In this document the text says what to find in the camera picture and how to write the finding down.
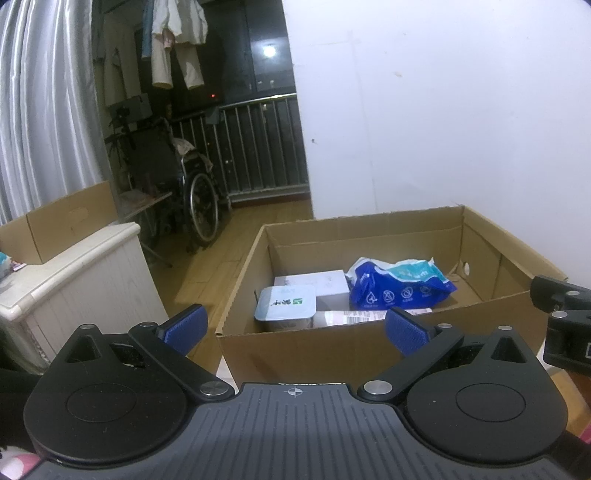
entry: wheelchair wheel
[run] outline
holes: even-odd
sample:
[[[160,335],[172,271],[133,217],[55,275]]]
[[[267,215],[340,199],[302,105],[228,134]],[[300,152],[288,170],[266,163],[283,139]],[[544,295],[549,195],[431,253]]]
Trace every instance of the wheelchair wheel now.
[[[219,226],[217,193],[212,179],[196,172],[189,177],[185,195],[186,220],[191,237],[206,247],[213,242]]]

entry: blue plastic bag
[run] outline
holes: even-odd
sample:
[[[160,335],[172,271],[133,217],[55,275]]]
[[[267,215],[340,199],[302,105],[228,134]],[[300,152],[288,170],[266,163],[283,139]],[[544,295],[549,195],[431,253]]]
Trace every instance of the blue plastic bag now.
[[[392,265],[360,258],[346,276],[352,286],[349,300],[356,310],[426,309],[457,290],[433,259],[403,260]]]

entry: metal railing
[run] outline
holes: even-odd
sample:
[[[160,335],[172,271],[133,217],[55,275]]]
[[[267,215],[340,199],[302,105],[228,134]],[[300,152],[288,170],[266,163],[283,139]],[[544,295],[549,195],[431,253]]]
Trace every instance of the metal railing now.
[[[233,202],[309,192],[295,93],[192,113],[172,128],[211,159]]]

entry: blue gripper pad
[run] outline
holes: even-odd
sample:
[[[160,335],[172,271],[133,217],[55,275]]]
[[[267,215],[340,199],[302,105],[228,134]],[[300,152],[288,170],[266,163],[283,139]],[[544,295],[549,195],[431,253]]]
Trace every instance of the blue gripper pad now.
[[[386,336],[404,356],[420,349],[435,336],[435,328],[424,325],[412,315],[390,309],[386,313]]]
[[[201,304],[194,304],[160,325],[158,338],[181,355],[187,355],[207,333],[207,312]]]

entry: small package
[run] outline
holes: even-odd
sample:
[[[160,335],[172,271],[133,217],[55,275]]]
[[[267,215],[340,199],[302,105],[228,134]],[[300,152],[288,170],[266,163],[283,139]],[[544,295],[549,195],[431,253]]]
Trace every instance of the small package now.
[[[7,254],[0,252],[0,278],[6,277],[11,272],[11,260]]]
[[[316,313],[316,294],[312,285],[263,288],[255,318],[268,332],[301,330],[312,327]]]
[[[457,287],[433,259],[403,260],[396,264],[360,258],[347,272],[351,305],[358,310],[432,308]]]
[[[386,318],[387,310],[358,310],[354,312],[316,312],[314,328],[333,327],[336,325],[355,325],[357,323],[376,322]],[[431,313],[432,309],[407,310],[411,315]]]
[[[275,277],[275,285],[314,286],[318,312],[349,309],[349,284],[343,270]]]

